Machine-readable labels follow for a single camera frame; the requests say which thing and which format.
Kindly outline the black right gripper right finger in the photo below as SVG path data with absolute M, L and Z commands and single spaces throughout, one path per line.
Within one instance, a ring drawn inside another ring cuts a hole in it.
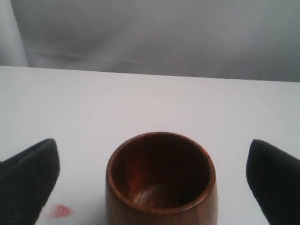
M 246 178 L 271 225 L 300 223 L 300 161 L 263 140 L 250 145 Z

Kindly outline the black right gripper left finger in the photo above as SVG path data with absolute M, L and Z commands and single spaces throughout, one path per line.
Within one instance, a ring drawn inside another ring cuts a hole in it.
M 45 139 L 0 164 L 0 223 L 33 225 L 60 173 L 56 141 Z

